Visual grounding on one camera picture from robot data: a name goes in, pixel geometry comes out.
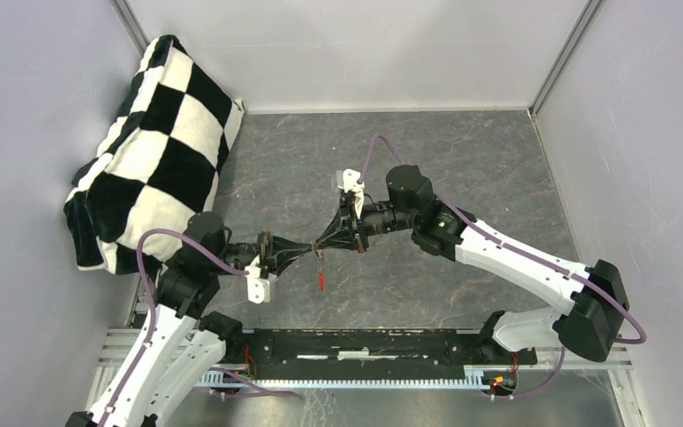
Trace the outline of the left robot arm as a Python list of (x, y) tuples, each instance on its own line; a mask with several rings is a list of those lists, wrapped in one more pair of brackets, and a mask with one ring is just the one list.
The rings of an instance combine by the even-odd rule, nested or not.
[(152, 237), (182, 244), (156, 282), (141, 273), (149, 310), (120, 370), (90, 409), (69, 416), (69, 426), (164, 426), (205, 372), (233, 362), (244, 350), (241, 322), (205, 308), (219, 278), (244, 278), (255, 303), (268, 302), (286, 267), (312, 251), (309, 243), (262, 232), (255, 243), (231, 242), (216, 213), (197, 213), (183, 232), (152, 229)]

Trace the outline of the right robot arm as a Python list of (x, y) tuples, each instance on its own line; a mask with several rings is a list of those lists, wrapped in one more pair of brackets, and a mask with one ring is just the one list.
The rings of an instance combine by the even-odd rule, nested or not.
[(339, 207), (315, 242), (318, 251), (359, 253), (371, 238), (406, 231), (423, 252), (486, 270), (543, 300), (545, 308), (524, 312), (498, 310), (484, 323), (478, 352), (490, 363), (512, 352), (561, 346), (576, 356), (604, 362), (617, 343), (630, 308), (619, 269), (598, 260), (592, 266), (547, 254), (510, 238), (434, 192), (416, 165), (388, 172), (388, 199), (366, 202), (362, 174), (336, 175)]

